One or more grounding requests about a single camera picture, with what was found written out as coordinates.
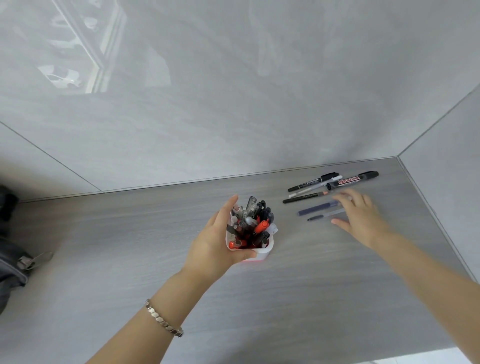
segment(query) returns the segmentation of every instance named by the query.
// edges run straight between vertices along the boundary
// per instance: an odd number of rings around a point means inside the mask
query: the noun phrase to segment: forearm
[[[373,248],[428,307],[472,363],[480,363],[480,286],[432,259],[399,234],[384,235]]]
[[[180,327],[210,283],[188,271],[170,277],[150,299],[155,311],[175,328]],[[173,335],[142,308],[87,364],[157,364]]]

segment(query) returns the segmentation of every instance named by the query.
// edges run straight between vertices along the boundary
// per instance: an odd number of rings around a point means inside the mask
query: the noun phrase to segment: finger
[[[350,223],[347,222],[347,221],[343,221],[339,218],[333,218],[332,219],[332,224],[337,225],[338,227],[342,228],[343,230],[345,230],[349,234],[352,233],[352,227],[351,227]]]
[[[342,191],[342,194],[348,194],[352,196],[353,203],[357,207],[365,206],[365,201],[363,201],[363,196],[360,192],[355,191],[352,188],[347,188],[346,190]]]
[[[207,226],[212,226],[213,223],[215,222],[215,219],[216,219],[216,216],[218,215],[218,211],[216,213],[214,213],[212,215],[212,217],[207,221],[207,224],[205,225],[205,227]]]
[[[257,253],[252,249],[239,249],[237,252],[233,252],[233,261],[235,263],[239,263],[242,260],[255,258]]]
[[[349,200],[347,195],[345,194],[336,194],[335,196],[332,197],[334,200],[339,201],[343,208],[345,209],[346,213],[348,214],[349,211],[352,210],[354,207],[353,202]]]
[[[368,196],[367,194],[364,194],[362,195],[362,197],[363,197],[363,201],[365,201],[365,205],[367,205],[368,207],[373,207],[373,202],[370,196]]]
[[[232,210],[233,205],[237,202],[239,196],[237,194],[233,195],[228,199],[227,202],[222,206],[218,215],[216,216],[215,222],[213,223],[214,226],[224,229],[227,224],[228,220],[230,220],[230,211]]]

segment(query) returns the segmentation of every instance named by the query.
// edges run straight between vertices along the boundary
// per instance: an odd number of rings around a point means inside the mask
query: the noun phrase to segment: pen cup
[[[228,234],[225,237],[225,242],[227,244],[227,248],[230,249],[228,246]],[[255,258],[245,259],[244,262],[256,262],[260,260],[265,260],[265,258],[267,258],[267,256],[270,254],[272,249],[273,249],[273,235],[270,235],[270,237],[268,238],[268,246],[266,248],[252,249],[257,252],[257,256]]]

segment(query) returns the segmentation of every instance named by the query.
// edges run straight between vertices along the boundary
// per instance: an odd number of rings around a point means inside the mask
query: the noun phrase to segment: wood grain
[[[279,232],[261,263],[233,267],[202,298],[165,363],[359,363],[452,346],[373,251],[328,219],[284,205],[287,188],[378,170],[356,188],[391,224],[464,273],[395,158],[21,204],[15,241],[53,260],[0,316],[3,363],[83,363],[178,271],[190,241],[234,193],[264,199]]]

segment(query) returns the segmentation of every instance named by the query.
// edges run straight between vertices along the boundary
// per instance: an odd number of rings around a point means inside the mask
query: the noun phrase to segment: silver bracelet
[[[179,338],[183,336],[183,329],[180,327],[177,330],[173,326],[170,326],[170,324],[167,321],[162,319],[150,304],[150,300],[145,301],[145,307],[147,308],[148,312],[150,312],[150,314],[154,317],[154,319],[157,320],[157,322],[165,328],[165,330],[167,330],[168,332],[171,332],[173,335],[178,336]]]

